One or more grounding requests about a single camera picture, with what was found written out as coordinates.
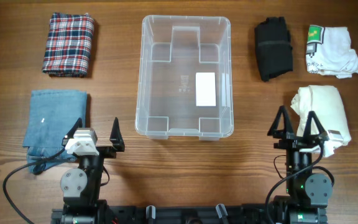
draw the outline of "folded cloth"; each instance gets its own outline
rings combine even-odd
[[[297,136],[302,136],[308,119],[309,111],[314,111],[325,130],[341,132],[343,142],[326,141],[324,143],[324,157],[334,154],[339,146],[346,146],[352,139],[347,127],[347,119],[338,89],[333,86],[301,87],[291,102],[291,108],[300,116]],[[318,134],[314,122],[311,134]]]
[[[351,49],[347,27],[310,25],[306,45],[306,66],[310,73],[350,78],[358,73],[358,57]]]
[[[84,77],[91,55],[94,20],[88,14],[53,13],[42,72],[58,77]]]
[[[31,93],[29,125],[23,147],[27,147],[27,163],[53,156],[63,149],[62,140],[78,118],[85,124],[86,92],[78,90],[34,90]],[[37,166],[30,166],[39,174],[64,162],[74,162],[76,157],[66,152],[56,159]]]
[[[255,28],[256,59],[263,81],[293,70],[290,42],[284,17],[267,18]]]

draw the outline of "black garment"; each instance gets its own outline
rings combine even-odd
[[[293,70],[290,42],[284,17],[269,17],[255,28],[256,59],[263,81]]]

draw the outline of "clear plastic container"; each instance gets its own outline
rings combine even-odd
[[[234,130],[225,17],[146,16],[135,128],[152,139],[219,140]]]

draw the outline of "plaid cloth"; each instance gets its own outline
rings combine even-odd
[[[88,70],[94,20],[88,14],[53,13],[42,72],[58,77],[84,77]]]

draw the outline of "blue folded garment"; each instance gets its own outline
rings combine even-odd
[[[23,147],[28,147],[27,163],[53,156],[63,149],[62,140],[78,118],[85,124],[86,92],[78,90],[34,90],[31,93],[29,125]],[[54,160],[30,166],[40,174],[76,157],[64,152]]]

